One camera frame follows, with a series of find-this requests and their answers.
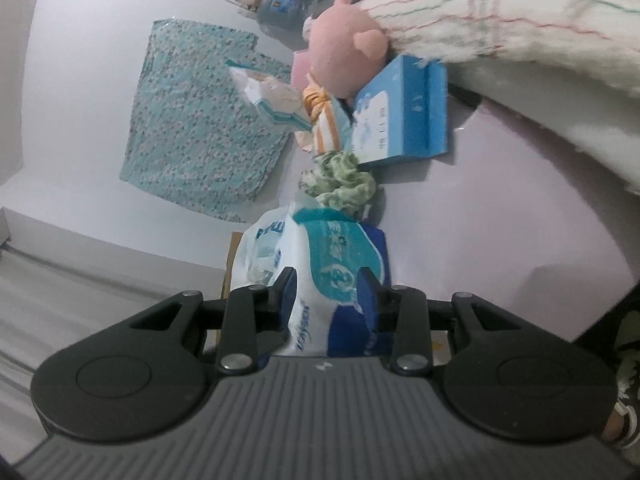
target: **pink plush toy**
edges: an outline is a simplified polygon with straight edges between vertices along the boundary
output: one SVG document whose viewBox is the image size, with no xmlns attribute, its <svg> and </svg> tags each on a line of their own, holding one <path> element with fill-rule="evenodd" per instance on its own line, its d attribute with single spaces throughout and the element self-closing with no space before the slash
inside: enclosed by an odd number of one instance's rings
<svg viewBox="0 0 640 480">
<path fill-rule="evenodd" d="M 351 0 L 335 0 L 311 27 L 311 73 L 329 94 L 354 97 L 384 68 L 387 48 L 372 17 Z"/>
</svg>

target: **cardboard box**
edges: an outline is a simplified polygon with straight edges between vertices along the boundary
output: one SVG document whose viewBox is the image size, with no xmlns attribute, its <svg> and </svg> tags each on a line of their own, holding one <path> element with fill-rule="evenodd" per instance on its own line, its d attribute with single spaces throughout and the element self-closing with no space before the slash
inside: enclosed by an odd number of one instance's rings
<svg viewBox="0 0 640 480">
<path fill-rule="evenodd" d="M 447 73 L 437 61 L 398 56 L 356 96 L 351 149 L 361 164 L 447 151 Z"/>
</svg>

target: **white logo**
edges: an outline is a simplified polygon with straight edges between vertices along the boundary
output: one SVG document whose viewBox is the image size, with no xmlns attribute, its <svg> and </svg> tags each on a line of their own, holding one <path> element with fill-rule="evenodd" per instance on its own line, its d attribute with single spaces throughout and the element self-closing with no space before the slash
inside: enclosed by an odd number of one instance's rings
<svg viewBox="0 0 640 480">
<path fill-rule="evenodd" d="M 334 366 L 331 363 L 328 363 L 327 361 L 325 361 L 321 365 L 316 365 L 316 368 L 318 370 L 320 370 L 321 372 L 325 372 L 325 371 L 327 371 L 327 370 L 329 370 L 330 368 L 333 368 L 333 367 Z"/>
</svg>

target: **teal label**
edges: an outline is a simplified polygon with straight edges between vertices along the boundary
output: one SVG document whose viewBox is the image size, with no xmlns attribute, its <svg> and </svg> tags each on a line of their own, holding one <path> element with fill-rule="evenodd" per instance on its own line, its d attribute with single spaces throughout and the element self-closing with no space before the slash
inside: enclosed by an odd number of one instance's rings
<svg viewBox="0 0 640 480">
<path fill-rule="evenodd" d="M 354 303 L 361 267 L 384 280 L 378 250 L 356 222 L 313 220 L 301 222 L 309 238 L 311 276 L 316 288 L 330 300 Z"/>
<path fill-rule="evenodd" d="M 272 0 L 271 10 L 287 14 L 293 8 L 293 0 Z"/>
</svg>

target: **green stripe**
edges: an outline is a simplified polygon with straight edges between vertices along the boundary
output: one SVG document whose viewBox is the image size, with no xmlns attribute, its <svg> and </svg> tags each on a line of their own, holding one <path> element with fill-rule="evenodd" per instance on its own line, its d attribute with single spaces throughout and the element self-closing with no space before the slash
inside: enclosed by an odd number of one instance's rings
<svg viewBox="0 0 640 480">
<path fill-rule="evenodd" d="M 421 7 L 420 9 L 414 9 L 414 10 L 409 10 L 407 12 L 398 12 L 397 14 L 383 14 L 381 16 L 375 16 L 376 19 L 381 19 L 381 18 L 393 18 L 396 16 L 408 16 L 409 14 L 413 14 L 414 12 L 421 12 L 422 10 L 435 10 L 438 9 L 442 6 L 444 6 L 445 4 L 448 4 L 449 2 L 454 2 L 456 0 L 442 0 L 439 4 L 434 5 L 434 6 L 427 6 L 427 7 Z M 621 12 L 624 12 L 626 14 L 640 14 L 640 9 L 628 9 L 626 7 L 620 6 L 618 4 L 614 4 L 611 2 L 607 2 L 605 0 L 587 0 L 588 2 L 593 2 L 594 4 L 599 4 L 599 5 L 603 5 L 606 7 L 610 7 L 612 9 L 616 9 L 616 10 L 620 10 Z"/>
</svg>

